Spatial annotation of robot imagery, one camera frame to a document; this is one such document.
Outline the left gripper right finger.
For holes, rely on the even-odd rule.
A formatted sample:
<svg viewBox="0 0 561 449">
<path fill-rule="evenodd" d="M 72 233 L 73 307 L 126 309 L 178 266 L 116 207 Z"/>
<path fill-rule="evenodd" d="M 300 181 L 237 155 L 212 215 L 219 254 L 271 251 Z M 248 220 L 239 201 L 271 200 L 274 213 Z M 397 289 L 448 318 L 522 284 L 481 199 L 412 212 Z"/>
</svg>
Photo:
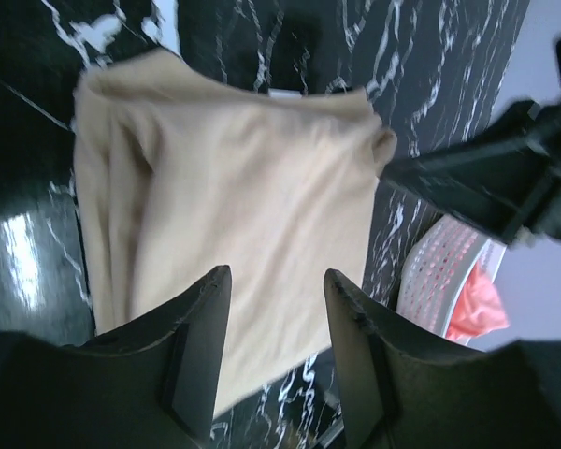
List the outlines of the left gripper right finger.
<svg viewBox="0 0 561 449">
<path fill-rule="evenodd" d="M 334 269 L 324 297 L 348 447 L 561 448 L 561 340 L 476 351 Z"/>
</svg>

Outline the beige t shirt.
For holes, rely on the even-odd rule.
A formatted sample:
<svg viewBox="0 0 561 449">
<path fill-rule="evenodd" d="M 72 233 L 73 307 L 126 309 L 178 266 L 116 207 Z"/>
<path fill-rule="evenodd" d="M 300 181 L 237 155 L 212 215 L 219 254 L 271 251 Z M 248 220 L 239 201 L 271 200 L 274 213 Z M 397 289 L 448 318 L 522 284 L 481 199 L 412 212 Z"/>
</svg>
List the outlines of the beige t shirt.
<svg viewBox="0 0 561 449">
<path fill-rule="evenodd" d="M 328 348 L 324 274 L 363 278 L 375 192 L 397 144 L 364 90 L 255 94 L 157 50 L 88 70 L 75 124 L 98 333 L 228 266 L 216 414 Z"/>
</svg>

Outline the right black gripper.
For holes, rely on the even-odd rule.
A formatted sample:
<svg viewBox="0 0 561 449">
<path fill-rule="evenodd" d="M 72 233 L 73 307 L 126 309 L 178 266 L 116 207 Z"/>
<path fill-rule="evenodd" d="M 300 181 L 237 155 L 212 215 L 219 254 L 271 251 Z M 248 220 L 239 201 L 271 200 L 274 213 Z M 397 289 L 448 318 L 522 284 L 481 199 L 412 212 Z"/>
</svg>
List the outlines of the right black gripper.
<svg viewBox="0 0 561 449">
<path fill-rule="evenodd" d="M 561 38 L 556 57 L 561 83 Z M 561 241 L 561 101 L 517 101 L 467 141 L 385 168 L 395 188 L 502 243 L 520 230 Z"/>
</svg>

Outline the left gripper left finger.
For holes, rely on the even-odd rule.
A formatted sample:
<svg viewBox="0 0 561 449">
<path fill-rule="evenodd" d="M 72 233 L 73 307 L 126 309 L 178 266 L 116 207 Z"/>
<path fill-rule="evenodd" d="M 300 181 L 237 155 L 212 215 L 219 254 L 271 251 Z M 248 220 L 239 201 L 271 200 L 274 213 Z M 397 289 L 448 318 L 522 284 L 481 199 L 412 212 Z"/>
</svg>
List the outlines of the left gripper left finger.
<svg viewBox="0 0 561 449">
<path fill-rule="evenodd" d="M 0 448 L 205 448 L 232 277 L 213 268 L 82 346 L 0 332 Z"/>
</svg>

